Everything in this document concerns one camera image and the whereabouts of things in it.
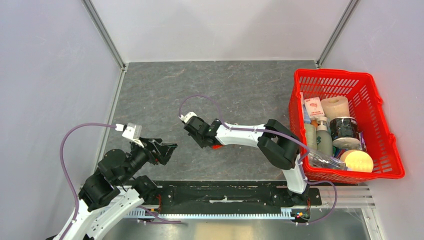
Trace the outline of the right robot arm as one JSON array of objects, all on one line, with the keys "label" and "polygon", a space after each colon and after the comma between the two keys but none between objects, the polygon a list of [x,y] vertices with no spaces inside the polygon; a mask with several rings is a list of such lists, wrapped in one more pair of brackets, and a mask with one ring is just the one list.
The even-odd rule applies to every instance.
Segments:
[{"label": "right robot arm", "polygon": [[309,198],[309,185],[301,167],[302,142],[275,119],[260,125],[234,125],[215,119],[206,123],[194,112],[180,115],[184,129],[201,147],[212,149],[227,145],[258,148],[267,160],[281,169],[288,187],[289,200],[300,205]]}]

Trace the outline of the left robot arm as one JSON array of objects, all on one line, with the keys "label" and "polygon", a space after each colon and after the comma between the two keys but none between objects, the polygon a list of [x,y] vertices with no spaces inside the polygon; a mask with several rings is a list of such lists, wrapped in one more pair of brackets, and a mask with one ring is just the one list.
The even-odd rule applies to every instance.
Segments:
[{"label": "left robot arm", "polygon": [[158,186],[146,175],[134,177],[146,163],[166,165],[176,143],[139,138],[130,152],[109,150],[80,189],[77,206],[52,240],[101,240],[129,212],[142,204],[159,203]]}]

